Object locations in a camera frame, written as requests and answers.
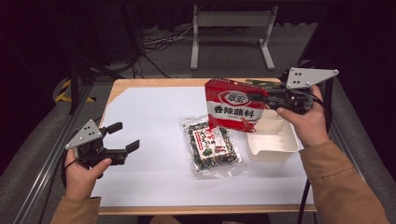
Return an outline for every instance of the printed label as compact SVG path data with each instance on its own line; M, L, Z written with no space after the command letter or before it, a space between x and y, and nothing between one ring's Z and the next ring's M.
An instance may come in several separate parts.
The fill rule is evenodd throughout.
M230 120L257 120L262 117L261 108L249 106L227 106L222 103L206 102L207 111L214 118Z
M250 104L248 97L241 91L224 91L219 94L219 99L227 105L242 106Z
M193 131L201 159L217 157L229 153L219 128L209 127Z

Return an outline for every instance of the red snack package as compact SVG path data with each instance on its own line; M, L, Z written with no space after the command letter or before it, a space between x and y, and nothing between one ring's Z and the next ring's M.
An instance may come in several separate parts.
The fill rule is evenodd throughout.
M209 128L218 126L245 133L253 133L254 125L262 117L263 102L249 101L246 93L268 93L265 89L230 79L213 78L205 84Z

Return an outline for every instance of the snack package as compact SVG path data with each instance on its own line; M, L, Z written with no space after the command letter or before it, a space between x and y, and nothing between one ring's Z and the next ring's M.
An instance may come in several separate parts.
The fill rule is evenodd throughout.
M210 129L207 115L186 119L182 126L195 176L222 178L246 171L230 130L223 127Z
M264 88L230 79L213 78L205 84L209 127L225 127L253 133L254 125L262 117L263 102L249 101L246 93L268 95Z

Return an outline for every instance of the tan sleeve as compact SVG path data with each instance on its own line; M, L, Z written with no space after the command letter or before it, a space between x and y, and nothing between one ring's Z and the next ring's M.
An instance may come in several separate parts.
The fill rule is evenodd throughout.
M332 141L300 155L325 223L389 223L380 201Z
M93 224L96 223L99 213L101 198L91 198L86 200L75 200L62 197L55 215L52 218L52 224Z

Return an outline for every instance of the white container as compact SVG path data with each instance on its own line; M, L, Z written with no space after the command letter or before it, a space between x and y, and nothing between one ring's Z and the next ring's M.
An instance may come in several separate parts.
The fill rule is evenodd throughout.
M285 161L299 149L291 124L275 110L264 110L254 128L255 133L247 134L248 154L253 161Z

